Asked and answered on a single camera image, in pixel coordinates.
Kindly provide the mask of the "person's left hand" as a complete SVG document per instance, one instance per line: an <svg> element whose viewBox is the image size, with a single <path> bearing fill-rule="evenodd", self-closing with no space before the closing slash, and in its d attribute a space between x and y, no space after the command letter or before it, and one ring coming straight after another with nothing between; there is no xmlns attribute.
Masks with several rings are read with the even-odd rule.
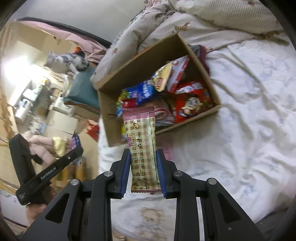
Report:
<svg viewBox="0 0 296 241"><path fill-rule="evenodd" d="M31 225L35 219L44 211L47 207L46 204L28 204L26 206L26 216L29 225Z"/></svg>

